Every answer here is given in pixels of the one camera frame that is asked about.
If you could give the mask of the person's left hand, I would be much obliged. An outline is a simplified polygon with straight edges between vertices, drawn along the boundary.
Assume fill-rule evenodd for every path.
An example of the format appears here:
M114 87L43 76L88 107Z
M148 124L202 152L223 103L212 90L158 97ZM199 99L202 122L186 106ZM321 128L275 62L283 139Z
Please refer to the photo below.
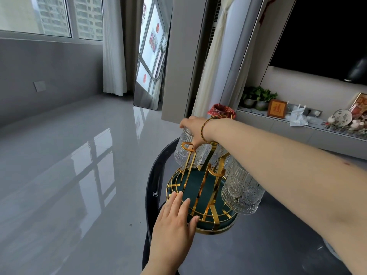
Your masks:
M188 236L189 205L190 198L187 198L184 201L184 222L171 222L168 201L164 204L153 228L148 262L164 263L177 270L184 262L194 239L194 236Z

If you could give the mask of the person's right hand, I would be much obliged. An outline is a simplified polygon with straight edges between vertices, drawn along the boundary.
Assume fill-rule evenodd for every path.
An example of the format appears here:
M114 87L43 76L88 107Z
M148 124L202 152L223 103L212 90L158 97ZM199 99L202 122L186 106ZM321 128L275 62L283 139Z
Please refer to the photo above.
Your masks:
M197 149L202 144L214 142L213 124L213 120L207 120L205 118L197 117L197 126L195 127L195 129L186 128L192 134L193 140L191 141L191 143L193 144L194 149Z

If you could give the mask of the gold and green cup rack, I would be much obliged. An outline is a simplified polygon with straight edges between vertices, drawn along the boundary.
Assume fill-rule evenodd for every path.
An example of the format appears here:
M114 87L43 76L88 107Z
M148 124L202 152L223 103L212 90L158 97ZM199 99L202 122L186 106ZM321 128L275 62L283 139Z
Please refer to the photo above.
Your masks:
M184 156L184 166L179 167L168 181L166 200L179 192L183 193L182 202L190 199L186 222L198 217L198 233L215 235L228 231L238 217L238 213L227 205L220 194L227 179L225 161L230 154L223 154L218 166L210 164L216 149L213 145L204 163L194 168L197 152L192 148L193 144L182 142L179 147L187 155Z

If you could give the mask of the ribbed clear glass cup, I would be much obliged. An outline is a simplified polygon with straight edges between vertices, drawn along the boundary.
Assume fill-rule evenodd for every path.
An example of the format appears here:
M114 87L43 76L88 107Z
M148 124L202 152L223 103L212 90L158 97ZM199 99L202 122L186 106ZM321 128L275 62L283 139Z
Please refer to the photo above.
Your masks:
M226 182L221 190L225 205L233 211L250 215L259 207L265 189L235 159L226 171Z
M227 150L222 145L217 144L216 149L209 161L212 167L218 168L220 158L227 153Z
M174 152L174 159L183 167L196 168L202 164L203 158L206 156L208 144L203 144L193 151L193 135L189 129L184 128Z

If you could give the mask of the person's left forearm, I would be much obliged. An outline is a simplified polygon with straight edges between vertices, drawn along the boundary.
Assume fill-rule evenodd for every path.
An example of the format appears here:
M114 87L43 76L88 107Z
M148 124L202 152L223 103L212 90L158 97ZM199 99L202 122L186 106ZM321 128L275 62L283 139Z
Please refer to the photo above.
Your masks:
M164 263L148 262L140 275L177 275L177 269Z

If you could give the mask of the person's right forearm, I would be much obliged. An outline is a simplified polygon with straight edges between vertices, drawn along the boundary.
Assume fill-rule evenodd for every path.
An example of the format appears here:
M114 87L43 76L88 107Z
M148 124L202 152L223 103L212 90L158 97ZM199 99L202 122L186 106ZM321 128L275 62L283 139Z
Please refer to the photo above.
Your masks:
M318 148L230 119L213 120L220 143L264 189L367 275L367 172Z

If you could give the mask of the red cloth pouch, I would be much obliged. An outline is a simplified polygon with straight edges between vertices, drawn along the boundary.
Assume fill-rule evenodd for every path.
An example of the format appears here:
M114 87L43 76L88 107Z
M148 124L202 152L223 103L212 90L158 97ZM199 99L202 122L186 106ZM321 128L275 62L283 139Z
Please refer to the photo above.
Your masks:
M236 112L229 106L225 106L222 104L214 104L210 110L207 112L210 116L219 116L220 118L230 118L235 119L236 118Z

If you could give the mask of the black round side table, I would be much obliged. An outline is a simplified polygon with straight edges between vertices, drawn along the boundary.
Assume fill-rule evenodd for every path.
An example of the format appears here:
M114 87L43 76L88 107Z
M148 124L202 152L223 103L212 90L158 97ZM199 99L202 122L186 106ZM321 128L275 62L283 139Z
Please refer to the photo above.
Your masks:
M323 238L267 192L252 215L196 233L176 275L351 275Z

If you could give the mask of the small potted green plant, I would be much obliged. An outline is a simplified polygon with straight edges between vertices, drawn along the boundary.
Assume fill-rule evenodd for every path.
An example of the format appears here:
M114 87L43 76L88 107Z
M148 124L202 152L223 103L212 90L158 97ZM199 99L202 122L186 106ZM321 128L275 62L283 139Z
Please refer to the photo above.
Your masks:
M245 87L242 97L241 97L241 106L245 108L253 108L257 101L257 87L250 86Z

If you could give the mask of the cream tied curtain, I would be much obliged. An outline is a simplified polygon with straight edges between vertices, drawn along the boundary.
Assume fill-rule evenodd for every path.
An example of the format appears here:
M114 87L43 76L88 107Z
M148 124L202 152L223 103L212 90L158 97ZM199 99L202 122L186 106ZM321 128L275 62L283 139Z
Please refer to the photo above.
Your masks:
M214 35L205 60L191 115L206 117L221 101L252 0L221 0Z

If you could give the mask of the beige tall cabinet panel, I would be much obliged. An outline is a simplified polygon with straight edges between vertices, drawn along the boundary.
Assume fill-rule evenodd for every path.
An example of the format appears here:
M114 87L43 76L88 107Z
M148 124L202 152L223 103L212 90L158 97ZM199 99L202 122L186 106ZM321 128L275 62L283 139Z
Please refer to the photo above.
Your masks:
M207 0L173 0L163 83L162 120L185 118Z

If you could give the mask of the tall standing mirror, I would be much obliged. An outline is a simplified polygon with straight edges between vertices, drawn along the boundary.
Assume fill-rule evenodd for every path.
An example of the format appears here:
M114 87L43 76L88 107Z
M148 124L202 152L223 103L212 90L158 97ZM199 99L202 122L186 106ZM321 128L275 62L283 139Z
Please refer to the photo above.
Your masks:
M139 39L134 110L159 110L167 64L174 0L144 0Z

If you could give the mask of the large potted green plant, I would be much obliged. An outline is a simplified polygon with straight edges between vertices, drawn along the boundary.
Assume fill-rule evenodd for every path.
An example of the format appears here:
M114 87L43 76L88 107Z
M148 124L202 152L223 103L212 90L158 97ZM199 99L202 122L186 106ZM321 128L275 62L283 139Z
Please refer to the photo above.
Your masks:
M270 101L278 97L277 92L273 93L269 89L264 89L261 86L256 88L255 95L256 95L255 109L259 111L267 111Z

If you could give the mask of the white standing air conditioner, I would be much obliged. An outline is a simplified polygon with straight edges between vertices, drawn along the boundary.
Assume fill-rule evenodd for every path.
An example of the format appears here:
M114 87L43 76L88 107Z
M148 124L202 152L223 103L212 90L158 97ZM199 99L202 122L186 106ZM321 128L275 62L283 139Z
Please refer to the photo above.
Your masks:
M234 110L243 94L268 1L234 0L229 9L221 57L228 75L220 103Z

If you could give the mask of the wooden framed red picture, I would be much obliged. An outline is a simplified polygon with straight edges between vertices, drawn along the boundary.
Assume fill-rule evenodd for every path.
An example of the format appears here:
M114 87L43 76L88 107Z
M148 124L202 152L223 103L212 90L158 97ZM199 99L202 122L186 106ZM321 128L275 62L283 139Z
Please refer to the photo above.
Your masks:
M267 116L279 119L285 119L288 102L272 99L268 105Z

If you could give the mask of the grey curtain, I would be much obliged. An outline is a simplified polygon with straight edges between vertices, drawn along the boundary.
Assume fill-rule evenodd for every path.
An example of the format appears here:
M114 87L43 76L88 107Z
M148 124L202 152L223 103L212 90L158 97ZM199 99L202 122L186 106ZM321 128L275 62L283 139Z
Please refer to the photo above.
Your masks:
M133 92L138 63L144 0L120 0L127 91Z

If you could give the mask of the grey television cabinet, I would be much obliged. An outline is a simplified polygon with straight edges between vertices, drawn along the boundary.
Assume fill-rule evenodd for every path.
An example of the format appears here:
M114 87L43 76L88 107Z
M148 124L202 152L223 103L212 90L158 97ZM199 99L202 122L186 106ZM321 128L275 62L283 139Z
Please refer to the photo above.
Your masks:
M290 126L286 119L274 118L266 111L239 107L236 120L308 144L310 146L367 160L367 140L324 129L322 125Z

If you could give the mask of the white sheer curtain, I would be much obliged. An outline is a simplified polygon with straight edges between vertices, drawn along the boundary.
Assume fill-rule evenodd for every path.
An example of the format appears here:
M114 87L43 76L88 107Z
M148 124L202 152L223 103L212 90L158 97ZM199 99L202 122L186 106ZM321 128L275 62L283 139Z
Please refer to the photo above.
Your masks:
M103 92L127 92L120 0L103 0Z

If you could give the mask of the crumpled white tissue paper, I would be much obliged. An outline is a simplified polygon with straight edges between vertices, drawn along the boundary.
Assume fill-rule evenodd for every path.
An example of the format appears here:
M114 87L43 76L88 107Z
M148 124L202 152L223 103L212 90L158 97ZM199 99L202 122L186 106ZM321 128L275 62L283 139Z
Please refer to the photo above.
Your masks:
M306 109L306 106L302 107L301 104L299 104L298 106L294 105L292 107L292 110L290 111L289 118L288 118L288 121L291 127L309 125L307 118L304 115L305 109Z

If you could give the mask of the round decorative plaque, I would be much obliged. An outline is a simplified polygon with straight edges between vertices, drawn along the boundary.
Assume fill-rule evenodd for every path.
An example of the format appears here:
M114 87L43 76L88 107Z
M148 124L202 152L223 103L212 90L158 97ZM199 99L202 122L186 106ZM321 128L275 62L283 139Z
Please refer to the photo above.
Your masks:
M335 111L332 118L334 119L333 124L339 128L349 125L353 120L351 111L347 109L339 109Z

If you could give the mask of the gold framed red picture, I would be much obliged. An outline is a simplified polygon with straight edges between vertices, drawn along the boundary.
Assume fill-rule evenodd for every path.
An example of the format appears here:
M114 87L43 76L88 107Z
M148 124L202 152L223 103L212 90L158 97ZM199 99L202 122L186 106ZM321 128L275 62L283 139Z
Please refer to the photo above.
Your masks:
M367 93L359 93L352 103L349 111L352 114L352 119L367 119Z

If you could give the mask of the window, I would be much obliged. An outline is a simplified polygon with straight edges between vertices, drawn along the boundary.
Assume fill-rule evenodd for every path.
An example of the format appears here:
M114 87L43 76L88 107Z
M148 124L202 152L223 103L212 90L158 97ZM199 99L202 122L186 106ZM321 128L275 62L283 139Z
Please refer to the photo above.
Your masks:
M103 2L0 0L0 31L103 41Z

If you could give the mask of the black wall television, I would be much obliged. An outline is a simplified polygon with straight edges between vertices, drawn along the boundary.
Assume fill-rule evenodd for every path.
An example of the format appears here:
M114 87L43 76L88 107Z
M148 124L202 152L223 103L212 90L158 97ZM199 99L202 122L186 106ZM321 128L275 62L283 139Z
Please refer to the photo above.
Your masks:
M367 0L296 0L270 65L367 86Z

